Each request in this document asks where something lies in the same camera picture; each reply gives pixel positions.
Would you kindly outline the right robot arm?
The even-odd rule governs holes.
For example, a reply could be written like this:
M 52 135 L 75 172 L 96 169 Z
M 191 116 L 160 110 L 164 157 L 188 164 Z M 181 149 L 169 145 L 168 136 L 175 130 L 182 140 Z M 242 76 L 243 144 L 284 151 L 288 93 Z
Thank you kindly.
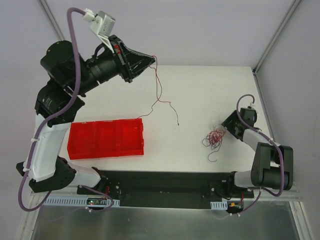
M 281 145 L 255 127 L 257 111 L 252 107 L 234 110 L 222 126 L 233 137 L 254 151 L 250 170 L 232 171 L 215 188 L 215 193 L 227 200 L 238 197 L 248 189 L 262 189 L 277 197 L 293 186 L 294 150 Z

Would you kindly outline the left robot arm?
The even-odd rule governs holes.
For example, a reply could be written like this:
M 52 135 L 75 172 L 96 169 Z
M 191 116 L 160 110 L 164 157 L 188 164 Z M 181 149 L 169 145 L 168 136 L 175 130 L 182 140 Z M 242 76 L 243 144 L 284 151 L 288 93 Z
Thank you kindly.
M 87 186 L 94 194 L 102 194 L 107 179 L 97 168 L 75 167 L 60 157 L 65 134 L 84 106 L 87 92 L 116 76 L 131 83 L 155 61 L 128 48 L 116 35 L 110 37 L 110 46 L 98 45 L 89 59 L 82 58 L 74 40 L 52 44 L 40 61 L 50 79 L 36 98 L 30 152 L 26 161 L 16 165 L 23 182 L 35 193 Z

